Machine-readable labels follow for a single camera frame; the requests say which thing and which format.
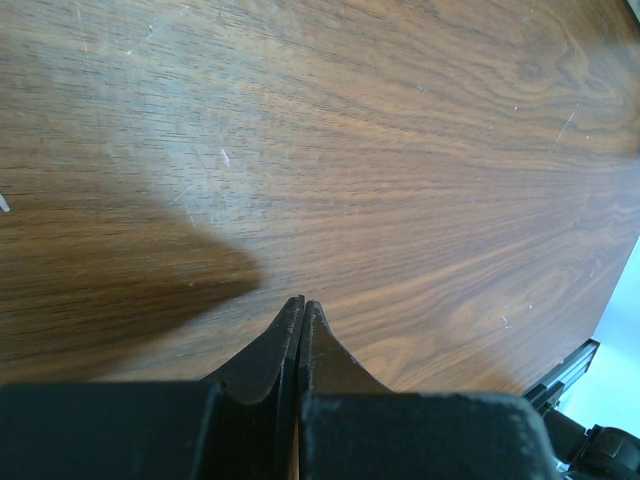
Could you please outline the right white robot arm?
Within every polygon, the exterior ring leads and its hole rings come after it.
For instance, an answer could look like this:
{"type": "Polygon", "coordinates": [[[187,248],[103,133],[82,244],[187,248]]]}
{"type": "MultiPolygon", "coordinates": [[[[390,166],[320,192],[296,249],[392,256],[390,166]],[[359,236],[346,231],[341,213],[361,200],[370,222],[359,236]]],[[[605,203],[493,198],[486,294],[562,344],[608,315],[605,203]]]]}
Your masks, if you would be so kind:
{"type": "Polygon", "coordinates": [[[587,429],[556,410],[543,421],[557,460],[588,479],[638,479],[639,438],[614,427],[587,429]]]}

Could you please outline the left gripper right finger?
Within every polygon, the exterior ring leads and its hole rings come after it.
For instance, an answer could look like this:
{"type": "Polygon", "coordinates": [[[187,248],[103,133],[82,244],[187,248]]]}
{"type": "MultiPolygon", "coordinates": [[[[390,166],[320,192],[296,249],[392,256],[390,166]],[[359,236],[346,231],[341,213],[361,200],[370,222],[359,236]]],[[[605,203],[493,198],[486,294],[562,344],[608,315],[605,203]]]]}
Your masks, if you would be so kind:
{"type": "Polygon", "coordinates": [[[539,414],[500,392],[394,392],[306,305],[298,367],[302,479],[555,479],[539,414]]]}

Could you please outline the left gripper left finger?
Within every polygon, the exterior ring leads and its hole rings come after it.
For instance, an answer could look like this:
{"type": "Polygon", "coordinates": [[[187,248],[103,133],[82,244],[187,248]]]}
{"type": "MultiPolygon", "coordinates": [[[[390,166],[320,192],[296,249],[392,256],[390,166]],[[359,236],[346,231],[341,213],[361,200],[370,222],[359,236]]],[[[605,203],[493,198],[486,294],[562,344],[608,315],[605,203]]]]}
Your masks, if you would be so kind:
{"type": "Polygon", "coordinates": [[[305,301],[197,381],[1,389],[5,479],[284,479],[305,301]]]}

